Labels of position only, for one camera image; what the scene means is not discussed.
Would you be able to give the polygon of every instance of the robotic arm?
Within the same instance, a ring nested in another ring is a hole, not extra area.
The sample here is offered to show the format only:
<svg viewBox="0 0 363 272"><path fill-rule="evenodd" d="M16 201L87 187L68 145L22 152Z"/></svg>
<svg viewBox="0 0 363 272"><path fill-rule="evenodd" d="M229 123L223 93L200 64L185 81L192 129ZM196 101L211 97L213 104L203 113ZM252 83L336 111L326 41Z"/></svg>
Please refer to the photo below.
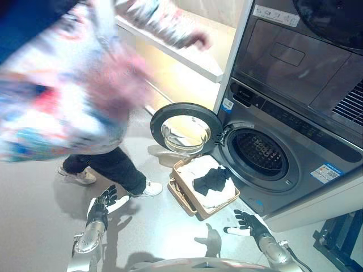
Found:
<svg viewBox="0 0 363 272"><path fill-rule="evenodd" d="M97 272L102 257L102 236L108 227L108 214L128 202L126 195L117 200L114 185L99 197L93 198L88 207L86 230L74 236L72 259L67 272Z"/></svg>
<svg viewBox="0 0 363 272"><path fill-rule="evenodd" d="M278 243L267 227L255 215L234 210L240 227L225 227L224 231L239 236L253 236L271 268L281 272L303 272L288 252L288 243Z"/></svg>

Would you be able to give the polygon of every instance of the robot finger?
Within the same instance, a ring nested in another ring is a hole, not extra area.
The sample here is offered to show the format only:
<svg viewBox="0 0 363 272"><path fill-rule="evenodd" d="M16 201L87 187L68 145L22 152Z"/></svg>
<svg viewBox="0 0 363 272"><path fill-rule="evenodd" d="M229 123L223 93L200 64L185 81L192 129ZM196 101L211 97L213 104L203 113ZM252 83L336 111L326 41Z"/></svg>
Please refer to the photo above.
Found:
<svg viewBox="0 0 363 272"><path fill-rule="evenodd" d="M225 227L224 232L238 236L251 236L251 230L249 228Z"/></svg>

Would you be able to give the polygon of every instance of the wicker basket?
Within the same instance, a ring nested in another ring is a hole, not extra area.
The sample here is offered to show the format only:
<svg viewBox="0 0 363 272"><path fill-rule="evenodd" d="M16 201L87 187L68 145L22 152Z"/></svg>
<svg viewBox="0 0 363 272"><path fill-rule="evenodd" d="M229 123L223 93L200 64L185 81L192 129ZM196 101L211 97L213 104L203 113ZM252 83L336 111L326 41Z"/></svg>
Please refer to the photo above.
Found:
<svg viewBox="0 0 363 272"><path fill-rule="evenodd" d="M215 208L212 211L207 211L204 206L199 202L199 200L196 198L196 196L192 193L188 185L185 183L183 178L178 173L178 168L188 164L191 162L192 159L195 157L186 158L184 160L181 160L177 162L172 170L173 178L177 184L179 193L173 193L174 197L178 200L180 205L183 207L183 209L187 212L188 215L192 216L196 213L199 214L199 216L202 218L202 220L212 216L216 212L222 210L224 207L226 207L228 204L232 203L239 197L239 190L235 187L235 196L225 202L224 204L220 205L219 207Z"/></svg>

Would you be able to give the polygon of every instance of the black pants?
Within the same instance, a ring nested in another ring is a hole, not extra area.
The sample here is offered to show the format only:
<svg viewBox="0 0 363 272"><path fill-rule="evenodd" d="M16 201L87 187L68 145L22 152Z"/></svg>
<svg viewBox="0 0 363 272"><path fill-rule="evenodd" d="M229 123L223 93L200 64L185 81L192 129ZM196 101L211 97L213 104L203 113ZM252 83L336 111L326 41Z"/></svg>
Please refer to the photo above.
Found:
<svg viewBox="0 0 363 272"><path fill-rule="evenodd" d="M146 188L146 177L119 147L100 155L70 155L63 163L70 174L81 173L88 166L132 194L141 194Z"/></svg>

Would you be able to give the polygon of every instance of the black cable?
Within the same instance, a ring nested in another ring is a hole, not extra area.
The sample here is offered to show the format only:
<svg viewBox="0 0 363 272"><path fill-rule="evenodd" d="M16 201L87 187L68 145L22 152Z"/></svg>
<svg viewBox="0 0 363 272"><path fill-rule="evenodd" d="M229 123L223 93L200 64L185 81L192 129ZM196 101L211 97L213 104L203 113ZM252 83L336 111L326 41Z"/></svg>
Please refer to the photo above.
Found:
<svg viewBox="0 0 363 272"><path fill-rule="evenodd" d="M305 267L309 272L313 272L310 267L308 267L305 263L303 263L302 261L299 260L299 258L295 255L295 253L293 252L293 250L291 249L291 247L286 246L285 247L286 250L291 254L291 256L293 256L293 258L299 263L301 264L303 267Z"/></svg>

